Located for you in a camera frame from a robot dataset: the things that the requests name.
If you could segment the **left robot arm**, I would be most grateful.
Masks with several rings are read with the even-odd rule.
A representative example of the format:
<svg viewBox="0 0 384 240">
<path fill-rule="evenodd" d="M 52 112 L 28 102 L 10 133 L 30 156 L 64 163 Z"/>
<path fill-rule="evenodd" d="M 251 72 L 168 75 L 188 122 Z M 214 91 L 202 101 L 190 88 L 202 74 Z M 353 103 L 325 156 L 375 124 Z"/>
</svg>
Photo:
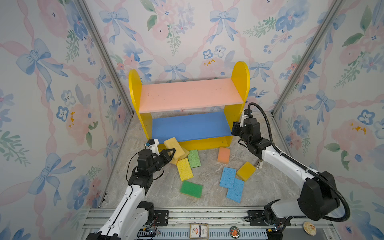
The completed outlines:
<svg viewBox="0 0 384 240">
<path fill-rule="evenodd" d="M 128 180 L 128 187 L 112 216 L 97 233 L 87 240 L 133 240 L 144 226 L 155 222 L 154 204 L 144 201 L 151 187 L 153 174 L 170 163 L 176 149 L 162 150 L 159 154 L 150 149 L 139 151 L 137 166 Z"/>
</svg>

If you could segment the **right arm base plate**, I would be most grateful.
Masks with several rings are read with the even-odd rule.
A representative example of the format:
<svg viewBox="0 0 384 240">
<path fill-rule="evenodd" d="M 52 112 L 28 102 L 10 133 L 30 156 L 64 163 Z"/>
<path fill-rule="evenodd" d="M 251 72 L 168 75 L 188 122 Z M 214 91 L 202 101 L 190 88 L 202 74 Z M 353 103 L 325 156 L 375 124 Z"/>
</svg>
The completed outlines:
<svg viewBox="0 0 384 240">
<path fill-rule="evenodd" d="M 264 210 L 248 210 L 244 220 L 252 227 L 284 227 L 291 226 L 291 221 L 287 218 L 273 217 L 272 214 L 265 213 Z"/>
</svg>

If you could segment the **round beige disc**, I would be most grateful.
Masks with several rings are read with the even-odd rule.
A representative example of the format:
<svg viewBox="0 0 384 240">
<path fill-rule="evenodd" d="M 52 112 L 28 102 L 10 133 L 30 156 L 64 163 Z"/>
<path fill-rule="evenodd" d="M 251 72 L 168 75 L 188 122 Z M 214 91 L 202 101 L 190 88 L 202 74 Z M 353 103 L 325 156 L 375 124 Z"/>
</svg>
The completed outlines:
<svg viewBox="0 0 384 240">
<path fill-rule="evenodd" d="M 304 222 L 303 229 L 310 236 L 315 236 L 317 234 L 317 229 L 315 225 L 310 222 Z"/>
</svg>

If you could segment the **round dark badge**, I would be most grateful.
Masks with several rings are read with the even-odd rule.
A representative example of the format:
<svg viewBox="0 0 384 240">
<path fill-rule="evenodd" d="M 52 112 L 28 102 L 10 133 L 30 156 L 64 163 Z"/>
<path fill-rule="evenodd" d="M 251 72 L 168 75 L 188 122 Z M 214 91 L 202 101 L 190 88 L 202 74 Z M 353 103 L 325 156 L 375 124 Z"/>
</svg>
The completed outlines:
<svg viewBox="0 0 384 240">
<path fill-rule="evenodd" d="M 233 239 L 238 239 L 241 235 L 240 229 L 236 226 L 230 227 L 230 236 Z"/>
</svg>

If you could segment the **bright yellow sponge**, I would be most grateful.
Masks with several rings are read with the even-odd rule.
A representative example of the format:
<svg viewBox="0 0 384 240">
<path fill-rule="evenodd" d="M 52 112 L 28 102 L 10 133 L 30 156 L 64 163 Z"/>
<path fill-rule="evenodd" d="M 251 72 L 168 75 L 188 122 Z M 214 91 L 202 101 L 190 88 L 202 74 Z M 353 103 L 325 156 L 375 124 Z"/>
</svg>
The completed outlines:
<svg viewBox="0 0 384 240">
<path fill-rule="evenodd" d="M 177 168 L 181 181 L 186 181 L 194 177 L 189 160 L 182 159 L 177 162 Z"/>
</svg>

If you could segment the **square printed card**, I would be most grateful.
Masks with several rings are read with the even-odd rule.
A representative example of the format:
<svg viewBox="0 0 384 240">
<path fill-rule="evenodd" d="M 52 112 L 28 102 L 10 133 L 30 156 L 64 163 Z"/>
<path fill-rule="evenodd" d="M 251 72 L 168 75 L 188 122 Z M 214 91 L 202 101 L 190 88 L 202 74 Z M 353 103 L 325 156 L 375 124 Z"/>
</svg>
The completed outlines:
<svg viewBox="0 0 384 240">
<path fill-rule="evenodd" d="M 190 224 L 190 239 L 195 240 L 208 240 L 209 239 L 209 225 L 192 223 Z"/>
</svg>

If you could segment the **light green sponge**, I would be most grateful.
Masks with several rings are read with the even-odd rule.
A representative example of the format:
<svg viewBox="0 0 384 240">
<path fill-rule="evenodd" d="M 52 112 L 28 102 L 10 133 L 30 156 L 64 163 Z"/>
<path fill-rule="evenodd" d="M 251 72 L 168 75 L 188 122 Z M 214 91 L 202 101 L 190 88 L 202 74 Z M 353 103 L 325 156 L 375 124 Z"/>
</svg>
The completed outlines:
<svg viewBox="0 0 384 240">
<path fill-rule="evenodd" d="M 198 150 L 190 151 L 188 155 L 188 160 L 191 168 L 197 168 L 201 166 L 201 160 Z"/>
</svg>

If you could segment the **blue sponge lower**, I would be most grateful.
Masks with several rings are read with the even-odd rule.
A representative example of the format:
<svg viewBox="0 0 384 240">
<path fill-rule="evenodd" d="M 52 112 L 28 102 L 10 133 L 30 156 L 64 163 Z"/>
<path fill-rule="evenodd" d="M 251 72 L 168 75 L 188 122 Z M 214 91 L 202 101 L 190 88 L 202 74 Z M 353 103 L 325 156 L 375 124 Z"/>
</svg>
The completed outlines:
<svg viewBox="0 0 384 240">
<path fill-rule="evenodd" d="M 241 203 L 244 185 L 244 181 L 235 179 L 234 185 L 232 188 L 228 189 L 226 197 L 232 201 L 235 201 L 236 203 Z"/>
</svg>

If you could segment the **pale yellow sponge orange back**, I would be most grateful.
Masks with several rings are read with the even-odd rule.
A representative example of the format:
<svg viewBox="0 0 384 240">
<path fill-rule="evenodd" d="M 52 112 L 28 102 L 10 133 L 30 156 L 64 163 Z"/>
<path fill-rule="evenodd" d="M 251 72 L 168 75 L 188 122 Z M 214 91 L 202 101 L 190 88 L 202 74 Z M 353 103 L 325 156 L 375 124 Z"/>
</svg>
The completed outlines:
<svg viewBox="0 0 384 240">
<path fill-rule="evenodd" d="M 182 149 L 184 151 L 184 154 L 181 155 L 179 158 L 173 157 L 173 159 L 171 160 L 170 164 L 176 165 L 179 160 L 183 160 L 183 159 L 188 157 L 190 152 L 187 149 L 183 148 L 183 147 L 182 147 Z"/>
</svg>

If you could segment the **yellow sponge right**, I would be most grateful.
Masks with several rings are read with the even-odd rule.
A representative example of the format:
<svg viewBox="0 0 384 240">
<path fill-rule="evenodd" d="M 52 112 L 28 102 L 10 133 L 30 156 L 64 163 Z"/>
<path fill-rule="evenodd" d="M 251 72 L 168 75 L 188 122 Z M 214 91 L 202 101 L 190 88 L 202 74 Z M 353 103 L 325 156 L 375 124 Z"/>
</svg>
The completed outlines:
<svg viewBox="0 0 384 240">
<path fill-rule="evenodd" d="M 244 165 L 237 171 L 236 176 L 240 180 L 246 182 L 256 170 L 257 168 L 250 162 L 245 162 Z"/>
</svg>

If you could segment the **blue sponge upper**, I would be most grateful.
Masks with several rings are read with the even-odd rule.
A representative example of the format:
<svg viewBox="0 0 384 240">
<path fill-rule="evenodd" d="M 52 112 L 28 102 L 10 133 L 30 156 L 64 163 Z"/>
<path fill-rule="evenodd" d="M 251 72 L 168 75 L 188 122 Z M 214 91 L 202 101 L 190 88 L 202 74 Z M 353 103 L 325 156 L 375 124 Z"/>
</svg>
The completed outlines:
<svg viewBox="0 0 384 240">
<path fill-rule="evenodd" d="M 236 169 L 224 167 L 219 186 L 227 189 L 233 188 L 236 172 Z"/>
</svg>

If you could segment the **aluminium rail base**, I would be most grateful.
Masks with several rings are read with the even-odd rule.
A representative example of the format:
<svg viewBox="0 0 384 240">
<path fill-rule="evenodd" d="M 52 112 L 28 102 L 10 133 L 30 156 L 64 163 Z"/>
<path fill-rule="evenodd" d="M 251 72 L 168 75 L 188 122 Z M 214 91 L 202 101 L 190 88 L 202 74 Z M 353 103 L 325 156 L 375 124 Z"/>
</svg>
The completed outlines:
<svg viewBox="0 0 384 240">
<path fill-rule="evenodd" d="M 134 240 L 194 240 L 189 238 L 190 224 L 208 224 L 208 240 L 339 240 L 340 235 L 329 221 L 313 222 L 317 229 L 315 236 L 308 235 L 303 229 L 307 218 L 292 218 L 291 226 L 252 227 L 244 220 L 248 210 L 262 210 L 261 207 L 193 207 L 193 208 L 157 208 L 169 210 L 169 222 L 166 227 L 143 227 Z M 109 220 L 115 209 L 91 209 L 83 224 L 79 240 L 86 240 L 90 233 L 97 233 Z M 241 235 L 238 239 L 230 236 L 230 227 L 236 226 Z"/>
</svg>

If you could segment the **yellow shelf pink blue boards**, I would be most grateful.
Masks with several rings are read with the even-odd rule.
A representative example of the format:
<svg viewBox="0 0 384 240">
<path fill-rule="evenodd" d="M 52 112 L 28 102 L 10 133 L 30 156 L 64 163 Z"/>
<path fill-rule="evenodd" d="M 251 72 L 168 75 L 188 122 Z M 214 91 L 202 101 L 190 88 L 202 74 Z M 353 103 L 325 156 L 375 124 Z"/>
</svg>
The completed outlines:
<svg viewBox="0 0 384 240">
<path fill-rule="evenodd" d="M 187 150 L 229 147 L 233 122 L 241 118 L 250 90 L 250 72 L 237 62 L 229 79 L 143 85 L 129 72 L 134 109 L 148 140 L 175 138 Z"/>
</svg>

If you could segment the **dark green sponge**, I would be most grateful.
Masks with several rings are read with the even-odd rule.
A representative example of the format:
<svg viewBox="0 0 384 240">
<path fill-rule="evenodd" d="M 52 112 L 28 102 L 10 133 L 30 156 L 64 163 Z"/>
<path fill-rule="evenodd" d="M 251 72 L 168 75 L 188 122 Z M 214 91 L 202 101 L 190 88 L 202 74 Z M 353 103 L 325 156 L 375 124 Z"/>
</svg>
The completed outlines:
<svg viewBox="0 0 384 240">
<path fill-rule="evenodd" d="M 197 199 L 200 199 L 202 197 L 202 192 L 203 192 L 203 186 L 195 183 L 191 183 L 188 181 L 183 181 L 180 193 L 194 197 Z"/>
</svg>

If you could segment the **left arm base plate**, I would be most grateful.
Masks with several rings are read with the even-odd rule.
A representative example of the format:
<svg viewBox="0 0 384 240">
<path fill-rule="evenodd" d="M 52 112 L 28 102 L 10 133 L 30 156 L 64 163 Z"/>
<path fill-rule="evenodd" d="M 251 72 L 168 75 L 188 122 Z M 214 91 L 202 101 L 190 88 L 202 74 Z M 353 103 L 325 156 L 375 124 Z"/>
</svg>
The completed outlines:
<svg viewBox="0 0 384 240">
<path fill-rule="evenodd" d="M 166 227 L 169 222 L 169 210 L 150 210 L 144 227 Z"/>
</svg>

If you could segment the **blue sponge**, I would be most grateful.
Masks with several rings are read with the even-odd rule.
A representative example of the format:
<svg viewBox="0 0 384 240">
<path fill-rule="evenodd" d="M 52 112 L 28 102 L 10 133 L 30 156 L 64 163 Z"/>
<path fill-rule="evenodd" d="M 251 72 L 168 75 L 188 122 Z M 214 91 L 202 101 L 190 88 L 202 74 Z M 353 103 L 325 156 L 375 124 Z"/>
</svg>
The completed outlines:
<svg viewBox="0 0 384 240">
<path fill-rule="evenodd" d="M 236 203 L 241 203 L 244 185 L 244 181 L 235 179 L 234 185 L 232 188 L 228 189 L 226 197 L 232 201 L 235 201 Z"/>
<path fill-rule="evenodd" d="M 233 188 L 236 172 L 236 169 L 224 167 L 219 186 L 227 189 Z"/>
</svg>

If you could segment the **orange pink sponge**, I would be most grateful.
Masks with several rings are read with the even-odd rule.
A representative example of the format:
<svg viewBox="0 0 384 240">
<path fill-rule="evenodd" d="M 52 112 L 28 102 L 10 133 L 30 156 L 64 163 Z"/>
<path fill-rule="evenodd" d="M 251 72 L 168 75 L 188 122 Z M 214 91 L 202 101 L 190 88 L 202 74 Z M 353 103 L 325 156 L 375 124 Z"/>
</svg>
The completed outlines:
<svg viewBox="0 0 384 240">
<path fill-rule="evenodd" d="M 217 161 L 222 164 L 228 164 L 230 162 L 231 150 L 229 148 L 220 147 Z"/>
</svg>

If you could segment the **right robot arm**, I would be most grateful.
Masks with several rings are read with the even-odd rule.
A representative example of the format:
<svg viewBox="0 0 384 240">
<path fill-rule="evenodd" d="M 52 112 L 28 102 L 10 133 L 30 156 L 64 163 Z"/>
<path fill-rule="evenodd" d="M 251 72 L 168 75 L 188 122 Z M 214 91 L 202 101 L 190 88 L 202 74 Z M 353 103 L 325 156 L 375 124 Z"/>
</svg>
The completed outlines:
<svg viewBox="0 0 384 240">
<path fill-rule="evenodd" d="M 261 135 L 261 126 L 256 119 L 243 118 L 234 122 L 232 135 L 244 142 L 249 152 L 258 160 L 256 168 L 261 168 L 267 162 L 275 166 L 290 178 L 301 190 L 297 199 L 275 200 L 264 207 L 263 213 L 254 218 L 256 222 L 276 225 L 289 217 L 309 218 L 313 221 L 324 219 L 341 205 L 341 198 L 336 194 L 336 184 L 333 175 L 328 172 L 319 173 L 301 163 L 294 163 L 271 141 Z"/>
</svg>

